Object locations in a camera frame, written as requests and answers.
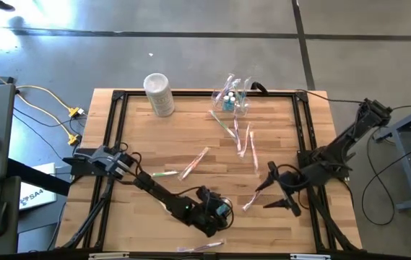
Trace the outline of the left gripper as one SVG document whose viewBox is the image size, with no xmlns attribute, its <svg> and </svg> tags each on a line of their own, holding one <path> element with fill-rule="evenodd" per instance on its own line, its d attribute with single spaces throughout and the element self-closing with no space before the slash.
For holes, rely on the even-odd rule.
<svg viewBox="0 0 411 260">
<path fill-rule="evenodd" d="M 200 186 L 196 191 L 197 197 L 202 201 L 199 204 L 199 227 L 207 237 L 212 237 L 216 232 L 227 230 L 233 224 L 233 205 L 231 200 L 221 194 L 211 191 L 205 186 Z M 221 204 L 230 207 L 229 215 L 221 217 L 216 214 L 216 209 Z"/>
</svg>

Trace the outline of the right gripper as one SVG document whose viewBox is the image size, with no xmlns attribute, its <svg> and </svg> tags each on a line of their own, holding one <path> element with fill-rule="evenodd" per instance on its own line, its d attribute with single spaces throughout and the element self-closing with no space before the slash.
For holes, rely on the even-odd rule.
<svg viewBox="0 0 411 260">
<path fill-rule="evenodd" d="M 299 217 L 301 210 L 292 195 L 295 192 L 301 191 L 305 188 L 304 182 L 302 182 L 296 174 L 291 172 L 284 172 L 278 177 L 277 166 L 274 161 L 269 161 L 267 165 L 269 168 L 268 175 L 266 179 L 256 188 L 256 191 L 262 191 L 263 189 L 271 186 L 278 179 L 277 182 L 280 185 L 285 198 L 266 204 L 264 205 L 264 208 L 283 207 L 290 209 L 296 217 Z"/>
</svg>

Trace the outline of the purple toothbrush in clear wrap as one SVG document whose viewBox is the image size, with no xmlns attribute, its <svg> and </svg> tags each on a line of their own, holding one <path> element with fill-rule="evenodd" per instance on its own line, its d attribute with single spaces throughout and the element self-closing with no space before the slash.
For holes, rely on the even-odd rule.
<svg viewBox="0 0 411 260">
<path fill-rule="evenodd" d="M 193 248 L 177 247 L 176 251 L 177 252 L 198 252 L 198 251 L 204 251 L 204 250 L 209 249 L 209 248 L 214 248 L 214 247 L 217 247 L 217 246 L 221 246 L 221 245 L 224 245 L 225 243 L 226 243 L 226 240 L 222 239 L 222 240 L 219 240 L 219 241 L 215 241 L 215 242 L 212 242 L 212 243 L 207 243 L 207 244 L 204 244 L 204 245 L 201 245 L 201 246 L 196 246 L 196 247 L 193 247 Z"/>
</svg>

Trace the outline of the white label strip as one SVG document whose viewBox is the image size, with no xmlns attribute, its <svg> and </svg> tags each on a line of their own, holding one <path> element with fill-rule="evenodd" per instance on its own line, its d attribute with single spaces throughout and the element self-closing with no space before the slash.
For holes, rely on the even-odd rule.
<svg viewBox="0 0 411 260">
<path fill-rule="evenodd" d="M 127 252 L 90 253 L 87 260 L 124 260 L 129 258 Z"/>
<path fill-rule="evenodd" d="M 323 254 L 292 253 L 290 260 L 332 260 L 332 258 L 330 255 Z"/>
</svg>

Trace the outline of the clear acrylic organiser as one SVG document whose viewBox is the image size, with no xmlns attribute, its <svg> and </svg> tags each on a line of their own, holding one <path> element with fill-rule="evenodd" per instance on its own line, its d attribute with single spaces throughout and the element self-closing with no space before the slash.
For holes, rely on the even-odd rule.
<svg viewBox="0 0 411 260">
<path fill-rule="evenodd" d="M 251 107 L 251 100 L 246 97 L 244 103 L 242 101 L 241 101 L 241 103 L 235 102 L 235 110 L 234 111 L 229 110 L 229 104 L 228 104 L 228 111 L 223 111 L 222 110 L 223 97 L 221 98 L 221 100 L 218 102 L 217 105 L 212 104 L 212 109 L 214 111 L 223 112 L 223 113 L 232 113 L 232 114 L 237 115 L 237 116 L 245 116 L 248 113 L 249 108 Z"/>
</svg>

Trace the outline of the white wipes canister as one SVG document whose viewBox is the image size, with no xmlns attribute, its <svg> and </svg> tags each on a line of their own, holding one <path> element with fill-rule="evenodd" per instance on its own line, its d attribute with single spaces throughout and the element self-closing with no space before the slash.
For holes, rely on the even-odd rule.
<svg viewBox="0 0 411 260">
<path fill-rule="evenodd" d="M 143 88 L 157 116 L 167 117 L 174 112 L 173 93 L 164 74 L 149 74 L 143 81 Z"/>
</svg>

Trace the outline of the white printed box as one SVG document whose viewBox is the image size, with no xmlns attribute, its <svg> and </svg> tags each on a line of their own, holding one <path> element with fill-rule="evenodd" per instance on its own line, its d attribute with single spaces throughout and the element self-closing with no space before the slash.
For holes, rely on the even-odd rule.
<svg viewBox="0 0 411 260">
<path fill-rule="evenodd" d="M 42 173 L 56 176 L 56 166 L 54 162 L 33 166 L 35 170 Z M 56 201 L 56 194 L 38 186 L 21 182 L 19 211 L 31 209 L 33 207 L 50 204 Z"/>
</svg>

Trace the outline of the black floor beam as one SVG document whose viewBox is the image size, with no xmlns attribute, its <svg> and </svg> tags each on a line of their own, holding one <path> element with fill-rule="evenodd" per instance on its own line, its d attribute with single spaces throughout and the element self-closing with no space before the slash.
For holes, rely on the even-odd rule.
<svg viewBox="0 0 411 260">
<path fill-rule="evenodd" d="M 43 173 L 25 164 L 8 159 L 6 177 L 20 177 L 22 182 L 43 188 L 47 191 L 67 196 L 70 183 L 53 175 Z"/>
</svg>

